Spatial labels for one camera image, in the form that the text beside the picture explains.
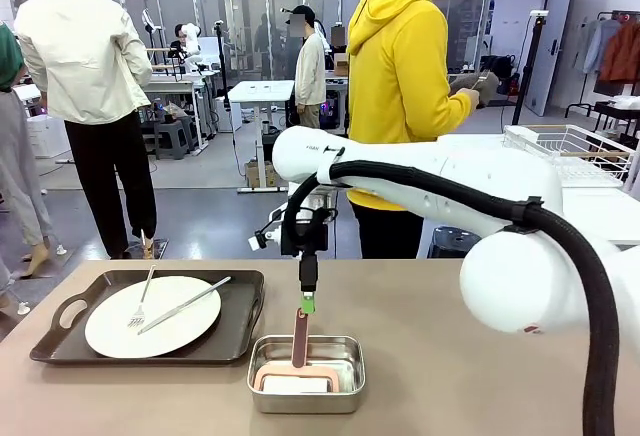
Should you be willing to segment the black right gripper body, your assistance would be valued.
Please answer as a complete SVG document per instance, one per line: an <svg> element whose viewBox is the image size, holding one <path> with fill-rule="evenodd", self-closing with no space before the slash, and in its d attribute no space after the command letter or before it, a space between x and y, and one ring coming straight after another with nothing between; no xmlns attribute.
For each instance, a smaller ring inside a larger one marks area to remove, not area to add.
<svg viewBox="0 0 640 436"><path fill-rule="evenodd" d="M290 211L283 211L281 224L280 254L298 257L301 253L327 251L329 230L327 208L302 208L296 217L288 217Z"/></svg>

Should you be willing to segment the person's right hand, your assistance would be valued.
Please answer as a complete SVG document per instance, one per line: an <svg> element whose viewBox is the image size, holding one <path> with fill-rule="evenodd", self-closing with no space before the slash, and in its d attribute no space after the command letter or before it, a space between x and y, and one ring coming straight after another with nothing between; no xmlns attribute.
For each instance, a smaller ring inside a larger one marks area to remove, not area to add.
<svg viewBox="0 0 640 436"><path fill-rule="evenodd" d="M471 88L465 90L465 93L471 97L476 109L484 108L491 98L491 91L486 81L479 81Z"/></svg>

